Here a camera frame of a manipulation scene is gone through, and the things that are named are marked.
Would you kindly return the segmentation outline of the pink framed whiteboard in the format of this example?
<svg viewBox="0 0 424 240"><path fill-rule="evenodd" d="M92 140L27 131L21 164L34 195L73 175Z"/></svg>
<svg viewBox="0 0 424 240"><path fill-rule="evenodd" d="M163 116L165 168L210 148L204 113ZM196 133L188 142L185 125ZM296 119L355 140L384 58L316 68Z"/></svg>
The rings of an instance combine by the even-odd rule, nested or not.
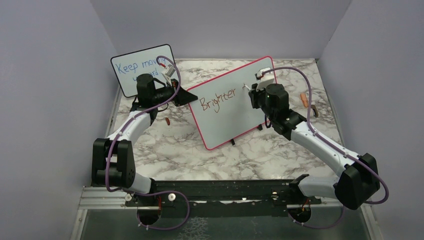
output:
<svg viewBox="0 0 424 240"><path fill-rule="evenodd" d="M255 74L273 68L271 56L234 68L187 91L198 96L189 103L194 122L207 150L213 150L263 125L265 115L251 105L249 91L244 85L257 83Z"/></svg>

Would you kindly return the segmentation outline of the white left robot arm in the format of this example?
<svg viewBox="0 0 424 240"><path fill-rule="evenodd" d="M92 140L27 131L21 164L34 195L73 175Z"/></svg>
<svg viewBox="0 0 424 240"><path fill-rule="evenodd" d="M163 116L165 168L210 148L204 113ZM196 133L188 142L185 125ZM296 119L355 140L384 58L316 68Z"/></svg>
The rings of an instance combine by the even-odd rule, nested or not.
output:
<svg viewBox="0 0 424 240"><path fill-rule="evenodd" d="M107 138L97 138L92 149L92 183L105 186L110 192L136 192L147 206L155 203L157 191L152 188L152 178L136 172L133 145L154 123L159 106L172 102L180 107L198 99L176 79L168 80L161 88L156 88L156 82L158 79L149 73L136 78L137 101L132 104L128 118Z"/></svg>

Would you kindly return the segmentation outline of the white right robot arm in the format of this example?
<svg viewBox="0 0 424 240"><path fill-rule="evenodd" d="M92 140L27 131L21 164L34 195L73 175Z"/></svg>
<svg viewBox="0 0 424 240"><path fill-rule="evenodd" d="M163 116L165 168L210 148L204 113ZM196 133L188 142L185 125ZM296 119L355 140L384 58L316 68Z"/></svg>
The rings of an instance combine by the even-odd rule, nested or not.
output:
<svg viewBox="0 0 424 240"><path fill-rule="evenodd" d="M310 151L335 173L333 177L298 177L288 190L292 202L300 204L308 197L324 197L356 210L380 189L376 159L369 153L349 151L308 125L304 116L290 109L289 94L282 84L259 89L254 83L248 95L252 107L263 111L268 128Z"/></svg>

